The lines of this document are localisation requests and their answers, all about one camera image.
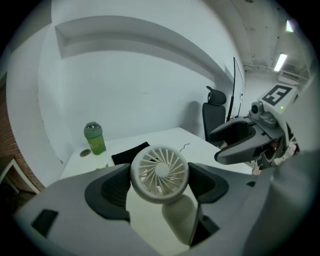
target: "fluorescent light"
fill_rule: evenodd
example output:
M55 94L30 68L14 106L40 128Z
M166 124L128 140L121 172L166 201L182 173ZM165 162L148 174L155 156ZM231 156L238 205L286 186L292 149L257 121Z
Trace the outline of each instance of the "fluorescent light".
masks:
M279 71L282 67L282 65L285 63L286 58L288 55L281 53L280 57L278 59L277 64L275 65L274 71Z
M291 27L289 20L286 21L286 31L293 32L294 30Z

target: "ceiling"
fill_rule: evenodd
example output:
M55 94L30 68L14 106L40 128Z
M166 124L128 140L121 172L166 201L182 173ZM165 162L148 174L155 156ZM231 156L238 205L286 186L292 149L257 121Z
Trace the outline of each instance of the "ceiling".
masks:
M230 31L246 71L274 72L280 53L284 53L288 57L281 70L301 76L302 80L309 79L312 55L301 34L296 30L286 31L286 22L291 18L278 3L272 0L204 2Z

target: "green bottle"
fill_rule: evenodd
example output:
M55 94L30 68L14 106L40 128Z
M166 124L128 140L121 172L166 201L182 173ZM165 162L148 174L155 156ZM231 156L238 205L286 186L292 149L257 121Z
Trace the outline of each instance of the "green bottle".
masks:
M84 127L83 133L93 154L100 155L102 152L106 151L106 145L100 124L96 122L87 123Z

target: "chair headrest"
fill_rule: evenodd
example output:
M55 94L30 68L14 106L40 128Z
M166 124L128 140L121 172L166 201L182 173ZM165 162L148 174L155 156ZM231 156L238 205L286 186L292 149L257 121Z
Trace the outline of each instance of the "chair headrest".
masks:
M227 102L226 95L219 90L212 89L210 86L207 86L209 89L208 93L208 103L212 105L223 105Z

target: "black cloth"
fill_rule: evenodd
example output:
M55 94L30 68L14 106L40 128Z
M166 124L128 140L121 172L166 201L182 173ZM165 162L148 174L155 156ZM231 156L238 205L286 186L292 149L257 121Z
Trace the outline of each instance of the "black cloth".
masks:
M132 162L134 161L136 155L143 149L145 149L146 147L149 147L149 143L148 142L144 142L139 146L136 146L134 148L131 148L127 151L118 153L118 154L114 154L112 155L112 160L114 162L115 165L120 165L120 164L132 164Z

